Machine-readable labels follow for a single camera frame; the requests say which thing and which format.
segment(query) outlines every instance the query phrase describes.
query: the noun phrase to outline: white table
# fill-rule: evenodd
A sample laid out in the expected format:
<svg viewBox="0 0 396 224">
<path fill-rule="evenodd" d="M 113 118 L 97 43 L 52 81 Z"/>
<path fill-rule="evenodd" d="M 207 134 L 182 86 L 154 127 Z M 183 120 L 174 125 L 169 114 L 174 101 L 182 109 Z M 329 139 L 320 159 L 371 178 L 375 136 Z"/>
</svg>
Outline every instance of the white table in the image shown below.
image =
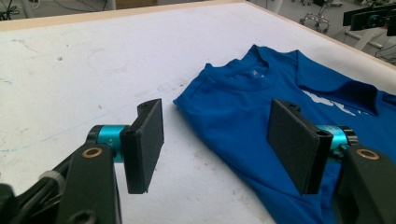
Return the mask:
<svg viewBox="0 0 396 224">
<path fill-rule="evenodd" d="M 346 76 L 396 93 L 394 67 L 248 2 L 213 1 L 0 22 L 0 181 L 20 194 L 96 124 L 131 124 L 163 99 L 165 143 L 149 194 L 127 195 L 124 223 L 273 223 L 200 142 L 172 101 L 204 68 L 253 45 L 299 49 Z"/>
</svg>

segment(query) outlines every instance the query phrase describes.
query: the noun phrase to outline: white print on shirt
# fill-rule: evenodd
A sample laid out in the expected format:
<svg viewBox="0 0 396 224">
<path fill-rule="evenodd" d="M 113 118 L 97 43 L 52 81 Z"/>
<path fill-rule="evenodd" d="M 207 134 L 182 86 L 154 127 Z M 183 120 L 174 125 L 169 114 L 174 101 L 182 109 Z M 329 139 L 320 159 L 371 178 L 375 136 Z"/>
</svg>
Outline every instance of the white print on shirt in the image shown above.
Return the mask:
<svg viewBox="0 0 396 224">
<path fill-rule="evenodd" d="M 256 70 L 253 70 L 252 71 L 252 74 L 253 74 L 253 76 L 258 76 L 258 75 L 260 75 L 260 77 L 265 77 L 265 75 L 264 74 L 259 74 L 259 72 L 258 71 L 256 71 Z"/>
<path fill-rule="evenodd" d="M 334 101 L 330 101 L 326 98 L 323 97 L 319 97 L 316 96 L 314 93 L 311 93 L 309 91 L 303 91 L 305 94 L 307 94 L 309 97 L 311 97 L 312 101 L 314 101 L 315 103 L 319 103 L 319 104 L 324 104 L 324 105 L 329 105 L 329 106 L 337 106 L 340 110 L 346 112 L 347 114 L 351 115 L 351 116 L 356 116 L 354 113 L 350 112 L 349 110 L 344 108 L 344 105 L 341 105 L 340 103 L 336 103 Z"/>
</svg>

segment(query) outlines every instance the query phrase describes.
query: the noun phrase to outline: black cable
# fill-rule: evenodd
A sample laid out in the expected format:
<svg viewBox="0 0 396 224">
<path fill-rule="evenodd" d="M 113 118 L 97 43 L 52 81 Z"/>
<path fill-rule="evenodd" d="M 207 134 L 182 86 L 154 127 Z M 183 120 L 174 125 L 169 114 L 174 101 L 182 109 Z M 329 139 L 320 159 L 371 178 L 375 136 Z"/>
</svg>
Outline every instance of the black cable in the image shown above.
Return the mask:
<svg viewBox="0 0 396 224">
<path fill-rule="evenodd" d="M 43 186 L 47 183 L 44 178 L 39 179 L 32 187 L 26 190 L 23 194 L 19 195 L 18 202 L 20 206 L 26 204 L 32 197 L 37 194 L 39 190 L 43 188 Z"/>
<path fill-rule="evenodd" d="M 79 8 L 67 7 L 67 6 L 64 6 L 64 5 L 62 5 L 61 3 L 59 3 L 57 0 L 53 0 L 53 2 L 56 3 L 56 4 L 58 4 L 58 5 L 61 6 L 61 7 L 64 7 L 64 8 L 66 8 L 66 9 L 70 9 L 70 10 L 74 10 L 74 11 L 81 11 L 81 12 L 96 12 L 96 11 L 98 11 L 98 10 L 96 10 L 96 11 L 90 11 L 90 10 L 84 10 L 84 9 L 79 9 Z"/>
<path fill-rule="evenodd" d="M 78 2 L 80 2 L 81 4 L 85 5 L 86 7 L 90 7 L 92 8 L 94 11 L 99 11 L 98 9 L 96 9 L 95 7 L 83 2 L 82 0 L 77 0 Z"/>
<path fill-rule="evenodd" d="M 66 179 L 67 172 L 69 170 L 69 164 L 70 164 L 72 157 L 73 157 L 73 153 L 70 154 L 66 159 L 61 161 L 61 163 L 59 163 L 57 166 L 55 166 L 55 168 L 53 168 L 52 170 L 58 172 L 59 174 L 61 174 L 64 177 L 64 179 Z"/>
<path fill-rule="evenodd" d="M 1 0 L 3 6 L 6 8 L 6 12 L 0 12 L 0 21 L 10 21 L 11 16 L 10 15 L 18 15 L 20 12 L 17 10 L 17 7 L 14 6 L 12 7 L 12 0 L 9 1 L 8 7 L 6 4 L 4 4 L 3 0 Z"/>
<path fill-rule="evenodd" d="M 37 207 L 39 207 L 40 204 L 42 204 L 50 195 L 58 190 L 58 184 L 55 180 L 48 177 L 44 177 L 42 179 L 45 184 L 30 200 L 21 205 L 21 211 L 12 219 L 10 224 L 26 223 Z"/>
<path fill-rule="evenodd" d="M 379 57 L 378 59 L 386 62 L 386 63 L 391 63 L 391 64 L 395 64 L 396 63 L 396 58 L 392 57 L 392 58 L 386 58 L 386 57 Z"/>
<path fill-rule="evenodd" d="M 392 45 L 392 46 L 390 46 L 390 47 L 388 47 L 388 48 L 385 48 L 385 49 L 380 49 L 379 51 L 377 51 L 377 52 L 375 53 L 375 57 L 378 58 L 378 59 L 383 59 L 384 61 L 392 60 L 393 58 L 387 58 L 387 57 L 382 56 L 382 55 L 379 56 L 378 54 L 381 53 L 381 52 L 383 52 L 383 51 L 385 51 L 385 50 L 392 49 L 392 48 L 394 48 L 394 47 L 396 47 L 396 44 L 394 44 L 394 45 Z"/>
<path fill-rule="evenodd" d="M 105 4 L 103 5 L 102 11 L 105 11 L 106 5 L 107 5 L 107 0 L 105 1 Z"/>
</svg>

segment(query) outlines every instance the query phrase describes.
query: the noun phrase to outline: chair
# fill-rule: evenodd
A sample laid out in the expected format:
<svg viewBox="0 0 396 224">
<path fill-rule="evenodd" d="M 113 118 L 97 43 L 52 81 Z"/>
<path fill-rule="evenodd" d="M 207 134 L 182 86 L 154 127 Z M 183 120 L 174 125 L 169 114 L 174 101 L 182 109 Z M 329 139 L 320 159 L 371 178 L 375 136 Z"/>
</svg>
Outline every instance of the chair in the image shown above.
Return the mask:
<svg viewBox="0 0 396 224">
<path fill-rule="evenodd" d="M 341 7 L 343 4 L 340 2 L 334 2 L 333 0 L 318 0 L 318 1 L 314 0 L 314 4 L 321 6 L 319 13 L 318 14 L 311 12 L 306 13 L 305 17 L 303 19 L 300 19 L 300 24 L 304 25 L 307 20 L 315 21 L 316 22 L 315 28 L 317 29 L 317 31 L 319 33 L 327 34 L 330 27 L 330 21 L 323 17 L 324 9 L 331 6 Z M 326 24 L 327 26 L 322 30 L 321 25 L 323 23 Z"/>
</svg>

